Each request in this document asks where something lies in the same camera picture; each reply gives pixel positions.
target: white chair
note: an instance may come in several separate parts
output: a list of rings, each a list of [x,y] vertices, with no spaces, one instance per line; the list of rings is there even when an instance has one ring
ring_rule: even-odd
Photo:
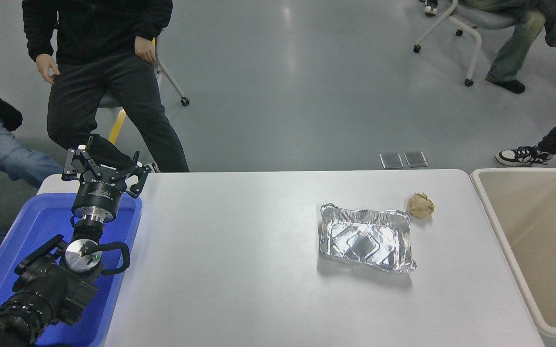
[[[158,84],[162,80],[162,76],[166,76],[166,78],[168,79],[170,84],[175,88],[175,90],[177,90],[177,93],[179,94],[179,97],[181,97],[181,99],[179,100],[181,102],[181,104],[183,106],[190,105],[190,100],[188,100],[188,98],[183,95],[183,92],[181,91],[181,88],[179,87],[179,85],[177,84],[177,82],[175,81],[173,76],[170,74],[170,72],[168,71],[166,66],[164,66],[164,64],[162,63],[162,61],[159,58],[159,55],[158,55],[158,39],[157,38],[154,38],[154,45],[156,46],[156,61],[157,61],[156,74],[158,75],[158,77],[157,77],[158,78]],[[119,101],[117,101],[117,99],[115,99],[115,96],[110,92],[110,90],[106,89],[106,92],[104,93],[104,95],[102,95],[102,98],[100,99],[100,104],[97,107],[99,107],[99,108],[118,108],[118,107],[121,107],[121,103],[119,103]],[[125,120],[125,117],[126,117],[126,113],[125,113],[125,110],[122,108],[121,110],[119,110],[119,114],[117,115],[117,119],[115,120],[113,128],[110,130],[110,135],[108,136],[108,140],[113,145],[115,144],[115,141],[117,141],[117,137],[119,136],[119,132],[121,131],[123,121]]]
[[[421,42],[425,40],[434,29],[436,29],[442,22],[446,19],[453,22],[458,26],[459,29],[456,31],[456,36],[461,36],[464,31],[470,33],[475,38],[475,50],[473,51],[473,56],[471,57],[471,62],[469,65],[469,72],[467,72],[467,78],[464,81],[465,86],[473,85],[473,72],[475,70],[475,65],[477,63],[477,57],[479,55],[479,50],[481,48],[481,35],[475,30],[476,28],[484,29],[504,29],[513,26],[516,22],[516,17],[510,13],[505,13],[503,11],[498,11],[495,13],[489,13],[486,11],[480,11],[474,9],[466,4],[462,0],[452,0],[449,9],[445,11],[440,17],[432,24],[432,26],[423,33],[423,35],[415,42],[415,47],[413,51],[419,53],[421,51]]]

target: chair leg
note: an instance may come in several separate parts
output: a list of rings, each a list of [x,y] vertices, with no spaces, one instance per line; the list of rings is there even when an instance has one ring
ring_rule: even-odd
[[[173,76],[170,74],[170,72],[168,71],[166,66],[164,66],[164,64],[161,62],[160,58],[158,57],[158,40],[157,40],[157,38],[154,39],[154,46],[156,47],[156,61],[157,61],[157,65],[158,65],[157,73],[163,73],[166,76],[166,78],[168,79],[170,84],[175,88],[175,90],[177,90],[177,93],[179,93],[179,97],[181,97],[180,101],[181,101],[181,104],[183,106],[190,105],[190,100],[188,100],[188,98],[183,95],[183,92],[181,91],[181,88],[179,87],[179,85],[177,84],[177,82],[175,81]]]
[[[460,29],[466,31],[470,35],[475,38],[475,50],[473,50],[473,55],[471,57],[471,62],[469,66],[469,72],[467,72],[467,79],[464,81],[464,85],[472,86],[473,85],[473,73],[475,71],[475,65],[477,64],[477,58],[479,57],[479,50],[481,49],[481,35],[477,32],[477,30],[471,28],[470,26],[466,25],[465,23],[457,20],[454,17],[450,17],[449,20],[456,24]]]
[[[432,33],[432,31],[434,31],[434,29],[436,29],[436,27],[441,25],[443,20],[446,20],[449,16],[451,16],[451,14],[456,9],[457,2],[458,2],[457,0],[454,0],[454,2],[452,2],[452,5],[449,7],[449,9],[447,9],[447,11],[445,11],[445,12],[443,12],[443,14],[441,14],[441,16],[436,20],[436,22],[434,22],[434,24],[432,24],[432,26],[430,28],[428,28],[425,31],[425,33],[423,33],[423,35],[419,38],[419,40],[415,41],[415,46],[419,46],[419,44],[421,44],[421,42],[423,42],[423,40],[425,40],[425,38],[428,37],[428,35],[430,35],[430,33]]]
[[[115,124],[113,124],[112,130],[110,130],[110,135],[108,136],[108,142],[112,143],[113,145],[117,142],[117,137],[119,137],[119,131],[122,129],[123,121],[125,120],[126,113],[125,110],[119,110],[119,114],[117,115],[117,119],[115,120]]]
[[[170,82],[170,84],[175,88],[175,90],[177,90],[177,93],[179,93],[179,96],[181,97],[181,104],[183,106],[187,106],[190,105],[190,101],[188,101],[187,97],[185,97],[183,95],[183,92],[181,90],[181,88],[179,87],[179,85],[177,84],[177,82],[175,81],[175,79],[173,78],[173,76],[170,74],[170,72],[168,71],[168,69],[166,68],[166,66],[164,66],[162,64],[162,62],[160,61],[160,59],[158,59],[158,71],[157,73],[163,73],[166,78],[168,79],[168,81]]]

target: yellow chair leg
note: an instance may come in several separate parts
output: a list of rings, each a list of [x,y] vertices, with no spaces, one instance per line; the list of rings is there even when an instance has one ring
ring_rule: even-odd
[[[123,121],[125,120],[125,110],[122,108],[117,115],[117,119],[115,120],[115,124],[113,125],[112,130],[110,130],[110,135],[108,136],[108,142],[112,143],[113,145],[117,141],[117,136],[119,136],[119,131],[122,129]]]

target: metal cylinder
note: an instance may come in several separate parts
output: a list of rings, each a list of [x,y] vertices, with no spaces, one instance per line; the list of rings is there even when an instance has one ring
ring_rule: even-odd
[[[102,182],[81,185],[72,204],[72,213],[80,219],[107,223],[117,217],[122,192]]]

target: black and white sneaker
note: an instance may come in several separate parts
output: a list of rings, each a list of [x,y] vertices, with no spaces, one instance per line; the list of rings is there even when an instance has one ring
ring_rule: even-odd
[[[496,154],[496,160],[508,166],[547,165],[553,157],[548,152],[541,151],[537,146],[524,146],[518,149],[506,149]]]
[[[426,13],[426,15],[436,15],[438,12],[438,0],[426,0],[423,12]]]

